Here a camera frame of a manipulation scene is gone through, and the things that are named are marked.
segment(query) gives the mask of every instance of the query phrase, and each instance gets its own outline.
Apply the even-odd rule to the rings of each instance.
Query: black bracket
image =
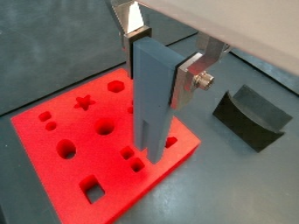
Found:
[[[227,92],[212,113],[243,141],[260,152],[283,134],[292,117],[248,86]]]

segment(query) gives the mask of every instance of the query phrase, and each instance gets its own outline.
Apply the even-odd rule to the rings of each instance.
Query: star-shaped hole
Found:
[[[90,105],[95,104],[96,102],[90,99],[90,94],[86,97],[76,98],[78,104],[74,106],[75,109],[83,108],[86,111],[90,109]]]

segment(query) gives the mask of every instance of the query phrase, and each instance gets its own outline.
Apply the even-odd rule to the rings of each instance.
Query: red foam block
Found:
[[[200,143],[174,118],[163,159],[151,164],[134,146],[132,113],[120,69],[12,118],[64,224],[111,223]]]

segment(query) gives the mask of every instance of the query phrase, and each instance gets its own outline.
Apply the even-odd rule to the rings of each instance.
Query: screw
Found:
[[[214,77],[204,71],[194,76],[194,86],[203,90],[208,90],[214,83]]]

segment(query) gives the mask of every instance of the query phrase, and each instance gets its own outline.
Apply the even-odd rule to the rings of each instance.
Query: white panel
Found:
[[[299,75],[298,0],[138,2]]]

